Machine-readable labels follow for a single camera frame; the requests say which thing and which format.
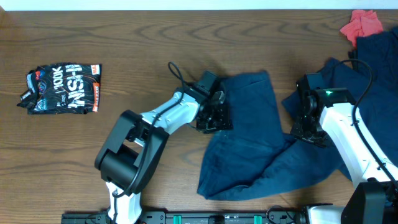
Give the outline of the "teal blue shorts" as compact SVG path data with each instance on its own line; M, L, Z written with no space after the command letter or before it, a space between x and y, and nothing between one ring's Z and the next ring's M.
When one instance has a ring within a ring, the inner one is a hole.
M335 146L317 147L282 130L269 74L223 80L232 130L216 132L205 151L197 192L208 200L250 200L315 185L348 170Z

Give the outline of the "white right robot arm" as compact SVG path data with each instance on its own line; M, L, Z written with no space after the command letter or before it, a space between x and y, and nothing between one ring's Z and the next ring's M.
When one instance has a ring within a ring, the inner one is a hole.
M346 88L327 88L319 73L296 82L300 110L291 134L316 146L333 144L354 193L344 207L308 205L299 223L397 223L397 167L384 154Z

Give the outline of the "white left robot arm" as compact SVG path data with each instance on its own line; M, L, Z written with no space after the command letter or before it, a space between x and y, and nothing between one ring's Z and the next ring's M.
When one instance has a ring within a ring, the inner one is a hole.
M95 159L95 168L109 190L109 223L135 223L141 213L141 192L149 183L165 145L180 127L197 122L203 133L227 126L223 84L182 86L171 99L151 111L123 112Z

